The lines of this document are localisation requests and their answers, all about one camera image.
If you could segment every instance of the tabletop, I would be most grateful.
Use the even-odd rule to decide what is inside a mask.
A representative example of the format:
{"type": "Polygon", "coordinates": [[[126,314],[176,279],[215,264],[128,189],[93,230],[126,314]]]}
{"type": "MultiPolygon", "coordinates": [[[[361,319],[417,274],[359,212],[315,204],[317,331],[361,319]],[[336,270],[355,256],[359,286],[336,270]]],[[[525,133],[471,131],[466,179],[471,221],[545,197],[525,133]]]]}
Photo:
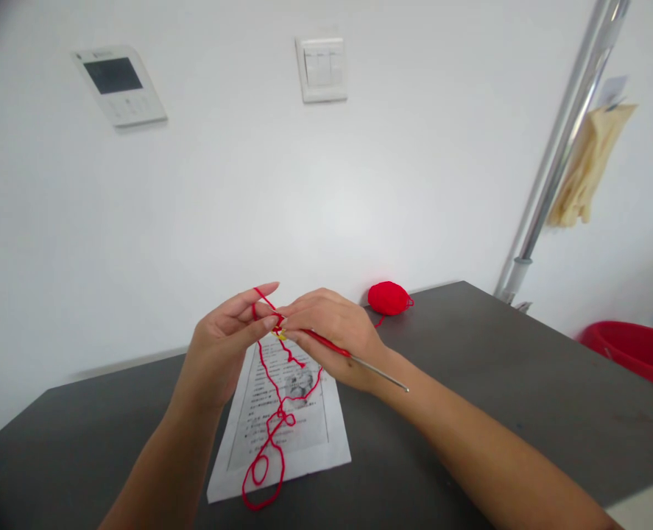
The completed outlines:
{"type": "MultiPolygon", "coordinates": [[[[653,484],[653,384],[466,282],[412,295],[385,344],[517,433],[602,506],[653,484]]],[[[160,422],[183,356],[50,389],[0,431],[0,529],[96,528],[160,422]]],[[[424,438],[339,385],[353,461],[286,482],[251,512],[209,505],[195,527],[488,529],[424,438]]]]}

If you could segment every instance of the paper sheet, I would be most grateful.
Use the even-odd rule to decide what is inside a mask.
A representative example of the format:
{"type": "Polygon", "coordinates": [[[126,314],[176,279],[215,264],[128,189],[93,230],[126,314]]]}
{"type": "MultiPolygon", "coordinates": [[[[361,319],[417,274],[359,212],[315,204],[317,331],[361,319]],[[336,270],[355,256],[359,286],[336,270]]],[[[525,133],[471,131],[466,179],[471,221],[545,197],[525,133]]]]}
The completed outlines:
{"type": "MultiPolygon", "coordinates": [[[[287,362],[287,353],[272,335],[261,340],[263,357],[269,374],[280,387],[282,397],[304,396],[314,385],[319,365],[294,342],[286,341],[294,357],[306,363],[304,369],[287,362]]],[[[251,346],[238,379],[236,394],[228,413],[228,422],[221,446],[208,482],[208,502],[213,503],[241,494],[245,473],[267,440],[267,419],[277,410],[279,401],[260,362],[258,345],[251,346]]],[[[284,411],[296,419],[294,427],[283,423],[274,440],[284,451],[284,480],[327,470],[350,462],[350,449],[343,424],[343,413],[336,382],[326,372],[321,384],[309,396],[308,402],[286,400],[284,411]]],[[[274,428],[279,419],[271,425],[274,428]]],[[[245,491],[277,484],[281,472],[280,454],[271,445],[263,452],[269,458],[267,477],[261,486],[248,477],[245,491]]],[[[255,469],[255,476],[264,474],[264,463],[255,469]]]]}

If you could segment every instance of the skin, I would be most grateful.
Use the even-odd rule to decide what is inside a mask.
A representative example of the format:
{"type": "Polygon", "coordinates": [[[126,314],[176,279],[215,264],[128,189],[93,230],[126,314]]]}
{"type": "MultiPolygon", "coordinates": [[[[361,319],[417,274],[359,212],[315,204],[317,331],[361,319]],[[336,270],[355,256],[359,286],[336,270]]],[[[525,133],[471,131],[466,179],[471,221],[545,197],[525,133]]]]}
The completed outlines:
{"type": "MultiPolygon", "coordinates": [[[[277,283],[259,289],[271,294],[277,283]]],[[[254,290],[231,298],[196,327],[174,396],[101,529],[187,528],[205,479],[222,409],[235,392],[246,349],[276,317],[254,290]]],[[[294,340],[343,384],[381,399],[414,425],[471,500],[498,529],[621,527],[542,454],[383,344],[365,310],[319,289],[279,308],[294,340]],[[312,329],[410,388],[405,393],[321,345],[312,329]]]]}

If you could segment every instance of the red bucket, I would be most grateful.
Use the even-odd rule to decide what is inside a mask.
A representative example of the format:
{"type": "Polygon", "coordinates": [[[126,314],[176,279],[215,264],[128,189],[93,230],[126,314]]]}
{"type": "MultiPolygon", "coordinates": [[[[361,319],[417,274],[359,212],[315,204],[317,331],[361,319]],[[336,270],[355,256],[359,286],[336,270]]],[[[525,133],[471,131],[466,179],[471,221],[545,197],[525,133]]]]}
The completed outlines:
{"type": "Polygon", "coordinates": [[[579,342],[653,383],[653,328],[597,322],[584,330],[579,342]]]}

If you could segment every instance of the crochet hook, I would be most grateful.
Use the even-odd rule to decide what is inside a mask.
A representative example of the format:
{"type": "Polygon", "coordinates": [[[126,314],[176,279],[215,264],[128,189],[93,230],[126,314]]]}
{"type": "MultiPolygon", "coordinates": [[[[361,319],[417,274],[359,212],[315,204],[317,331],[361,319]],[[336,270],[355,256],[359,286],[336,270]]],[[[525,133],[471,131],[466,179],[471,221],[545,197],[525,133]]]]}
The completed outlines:
{"type": "Polygon", "coordinates": [[[382,371],[378,370],[378,369],[375,368],[373,365],[367,363],[367,362],[364,361],[363,359],[356,357],[356,356],[353,355],[350,351],[348,351],[348,350],[344,350],[343,348],[340,348],[340,347],[336,346],[333,342],[331,342],[331,341],[328,340],[328,339],[325,339],[324,337],[322,337],[321,335],[319,335],[319,334],[316,333],[315,331],[312,331],[312,330],[305,330],[305,329],[302,329],[302,331],[303,331],[304,333],[306,333],[307,335],[309,335],[311,338],[316,339],[318,342],[320,342],[320,343],[323,344],[324,346],[326,346],[326,347],[332,349],[332,350],[335,351],[336,353],[340,353],[340,354],[343,355],[344,357],[350,357],[350,358],[353,359],[355,362],[357,362],[357,363],[359,363],[359,364],[362,364],[362,365],[365,366],[367,369],[372,370],[372,371],[375,372],[376,374],[378,374],[378,375],[380,375],[381,377],[387,379],[388,381],[390,381],[390,383],[394,383],[394,384],[396,384],[396,385],[399,386],[401,389],[403,389],[405,392],[409,392],[409,388],[407,388],[405,385],[403,385],[403,384],[402,384],[400,381],[398,381],[397,379],[390,377],[390,376],[387,375],[385,372],[382,372],[382,371]]]}

